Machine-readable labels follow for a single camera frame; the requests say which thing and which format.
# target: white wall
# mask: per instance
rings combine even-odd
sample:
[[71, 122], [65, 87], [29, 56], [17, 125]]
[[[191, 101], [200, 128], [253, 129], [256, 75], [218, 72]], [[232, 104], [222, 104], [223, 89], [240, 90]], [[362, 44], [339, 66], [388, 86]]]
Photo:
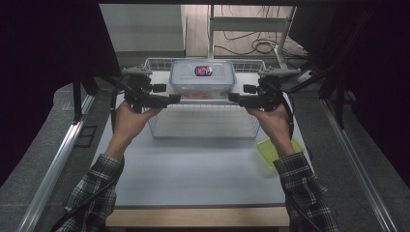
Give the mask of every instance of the white wall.
[[115, 51], [185, 50], [184, 6], [100, 4]]

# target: black curtain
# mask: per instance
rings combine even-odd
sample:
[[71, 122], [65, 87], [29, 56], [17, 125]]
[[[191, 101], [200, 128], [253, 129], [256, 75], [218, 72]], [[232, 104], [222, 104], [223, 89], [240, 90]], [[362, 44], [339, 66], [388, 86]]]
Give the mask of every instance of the black curtain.
[[406, 4], [381, 4], [348, 64], [352, 108], [410, 187], [410, 14]]
[[56, 90], [76, 75], [121, 71], [97, 2], [3, 1], [0, 30], [2, 185], [43, 125]]

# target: hand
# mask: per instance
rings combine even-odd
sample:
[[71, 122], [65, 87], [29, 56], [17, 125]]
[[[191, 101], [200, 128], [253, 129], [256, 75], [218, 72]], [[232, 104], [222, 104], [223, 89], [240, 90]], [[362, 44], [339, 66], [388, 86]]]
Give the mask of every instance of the hand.
[[255, 108], [247, 108], [247, 112], [259, 121], [260, 127], [271, 138], [280, 158], [295, 154], [289, 137], [288, 115], [283, 104], [269, 112]]
[[152, 108], [143, 113], [136, 113], [127, 101], [123, 101], [117, 108], [114, 134], [105, 155], [121, 160], [127, 147], [141, 133], [148, 120], [160, 112], [161, 108]]

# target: person's left hand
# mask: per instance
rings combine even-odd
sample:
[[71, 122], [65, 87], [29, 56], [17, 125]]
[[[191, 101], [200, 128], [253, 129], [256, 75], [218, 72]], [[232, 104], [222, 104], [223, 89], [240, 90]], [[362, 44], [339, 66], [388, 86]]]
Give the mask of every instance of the person's left hand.
[[123, 101], [117, 108], [114, 134], [105, 154], [121, 160], [127, 147], [141, 133], [148, 120], [160, 112], [161, 108], [152, 108], [143, 113], [137, 113], [127, 101]]

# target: white table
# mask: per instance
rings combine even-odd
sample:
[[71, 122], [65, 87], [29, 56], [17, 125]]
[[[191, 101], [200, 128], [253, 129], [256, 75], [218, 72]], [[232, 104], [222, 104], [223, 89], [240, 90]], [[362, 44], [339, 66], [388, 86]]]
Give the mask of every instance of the white table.
[[[167, 75], [154, 72], [151, 78], [166, 83]], [[256, 73], [237, 74], [233, 92], [257, 78]], [[111, 134], [108, 119], [95, 159]], [[156, 139], [147, 125], [125, 153], [116, 209], [107, 225], [287, 226], [278, 173], [256, 150], [267, 137], [259, 130], [255, 139]], [[296, 120], [294, 137], [305, 146]]]

